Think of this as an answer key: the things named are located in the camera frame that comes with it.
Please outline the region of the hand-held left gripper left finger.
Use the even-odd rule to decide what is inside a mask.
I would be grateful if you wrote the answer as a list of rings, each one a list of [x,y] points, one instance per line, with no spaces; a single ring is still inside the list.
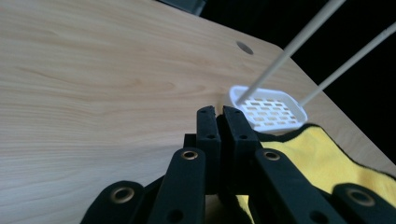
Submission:
[[[215,107],[200,108],[196,114],[196,146],[205,153],[205,187],[207,194],[219,192],[221,139]]]

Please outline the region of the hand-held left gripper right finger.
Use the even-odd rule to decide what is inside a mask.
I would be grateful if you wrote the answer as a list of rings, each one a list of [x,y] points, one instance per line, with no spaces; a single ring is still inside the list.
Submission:
[[[255,151],[261,147],[245,114],[234,107],[223,107],[223,168],[230,187],[250,187],[254,182]]]

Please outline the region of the white rack with handle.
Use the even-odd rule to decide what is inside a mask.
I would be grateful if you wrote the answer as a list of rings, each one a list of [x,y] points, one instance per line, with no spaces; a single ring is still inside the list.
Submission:
[[[330,0],[326,3],[250,86],[234,85],[229,89],[226,102],[244,114],[254,131],[282,133],[301,128],[308,121],[304,106],[396,32],[394,21],[300,101],[283,91],[263,89],[264,80],[274,74],[345,1]]]

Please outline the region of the grey and yellow cloth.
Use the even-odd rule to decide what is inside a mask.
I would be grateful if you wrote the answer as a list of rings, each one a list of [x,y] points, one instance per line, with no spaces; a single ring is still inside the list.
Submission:
[[[233,224],[396,224],[396,177],[350,159],[320,126],[255,133],[250,187],[228,185],[222,155],[219,196]]]

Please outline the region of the dark round table grommet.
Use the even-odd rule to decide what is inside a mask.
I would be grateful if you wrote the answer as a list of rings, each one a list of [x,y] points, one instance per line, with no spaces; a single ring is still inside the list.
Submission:
[[[242,51],[244,51],[245,53],[249,54],[249,55],[253,55],[254,51],[245,43],[241,42],[241,41],[237,41],[236,45],[238,46],[238,48],[240,48]]]

